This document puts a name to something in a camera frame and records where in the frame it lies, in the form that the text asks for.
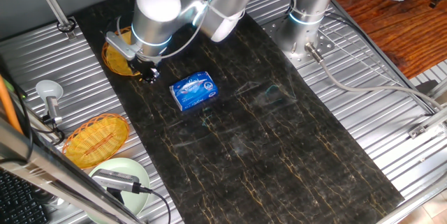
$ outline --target gray cable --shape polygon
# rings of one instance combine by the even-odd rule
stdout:
[[[442,106],[436,102],[433,98],[430,98],[429,96],[422,94],[419,91],[415,91],[413,89],[409,89],[409,88],[405,88],[405,87],[394,87],[394,86],[380,86],[380,87],[363,87],[363,88],[354,88],[354,87],[348,87],[340,82],[338,82],[334,76],[332,76],[332,74],[330,74],[328,67],[326,66],[326,64],[324,63],[324,61],[322,61],[320,63],[321,67],[323,68],[323,70],[326,72],[326,75],[328,75],[329,79],[331,79],[335,85],[337,85],[338,87],[347,90],[347,91],[353,91],[353,92],[366,92],[366,91],[381,91],[381,90],[396,90],[396,91],[404,91],[410,94],[414,94],[416,96],[419,96],[422,99],[425,99],[426,101],[430,102],[431,104],[433,104],[433,106],[435,106],[436,108],[438,108],[439,110],[442,110]]]

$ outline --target black marble surface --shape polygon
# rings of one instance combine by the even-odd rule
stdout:
[[[75,14],[101,63],[101,31],[131,10]],[[186,224],[375,223],[403,200],[248,15],[224,42],[200,33],[163,60],[154,84],[103,67]],[[180,112],[168,87],[201,70],[219,96]]]

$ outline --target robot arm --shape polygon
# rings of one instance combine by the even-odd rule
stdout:
[[[127,60],[153,61],[165,50],[171,36],[192,23],[214,42],[220,42],[234,29],[250,0],[136,0],[131,45],[113,32],[106,40]]]
[[[136,0],[131,45],[113,32],[107,32],[106,40],[129,61],[136,56],[140,63],[157,65],[169,56],[160,57],[179,28],[191,23],[218,43],[234,29],[249,1]],[[274,39],[288,57],[307,54],[305,45],[318,43],[319,24],[329,2],[294,0],[292,12],[283,21]]]

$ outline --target wooden floor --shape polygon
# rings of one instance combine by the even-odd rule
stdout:
[[[337,1],[408,78],[447,59],[447,0]]]
[[[447,224],[447,191],[414,210],[400,224]]]

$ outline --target wicker basket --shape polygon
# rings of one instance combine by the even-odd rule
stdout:
[[[117,153],[129,136],[129,125],[118,114],[102,114],[68,137],[62,153],[79,168],[98,165]]]

